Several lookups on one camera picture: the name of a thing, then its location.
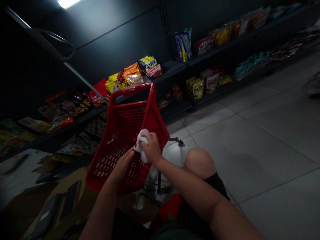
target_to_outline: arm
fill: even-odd
[[[264,239],[249,220],[208,183],[162,157],[155,133],[142,143],[145,154],[157,170],[173,184],[194,211],[219,239]]]
[[[80,240],[111,239],[114,213],[116,210],[117,188],[124,177],[134,152],[129,149],[117,162],[103,185],[89,219],[81,233]]]

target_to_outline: hand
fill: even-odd
[[[148,161],[157,168],[158,163],[164,160],[158,142],[158,137],[155,133],[148,133],[146,135],[143,135],[143,137],[146,137],[148,139],[149,145],[146,145],[145,142],[141,142],[141,147],[144,150]]]
[[[117,162],[113,171],[111,172],[108,180],[113,181],[115,184],[119,184],[127,172],[128,165],[134,155],[133,147],[130,148]]]

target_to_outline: blue snack package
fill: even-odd
[[[180,33],[179,32],[175,32],[174,33],[174,37],[175,37],[176,43],[177,43],[179,61],[182,61],[182,41],[180,39]]]
[[[182,60],[183,62],[190,61],[192,59],[191,50],[191,31],[192,28],[186,28],[180,33],[180,39],[182,41]]]

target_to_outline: yellow snack package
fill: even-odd
[[[192,92],[194,99],[199,99],[203,96],[203,82],[203,80],[200,80],[197,83],[193,84]]]
[[[189,94],[191,93],[189,83],[190,83],[191,81],[194,81],[194,80],[196,80],[196,77],[195,77],[195,76],[194,76],[194,77],[192,77],[192,78],[189,78],[188,80],[186,80],[187,90],[188,90],[188,93],[189,93]]]

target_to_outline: red snack package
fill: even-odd
[[[98,82],[96,85],[93,85],[93,87],[99,93],[101,93],[101,95],[104,96],[105,99],[109,101],[110,96],[109,96],[108,90],[105,87],[106,82],[107,82],[107,79],[104,78],[100,82]],[[95,106],[95,108],[102,107],[105,104],[104,100],[101,99],[101,97],[99,97],[93,90],[89,92],[88,97],[91,103]]]

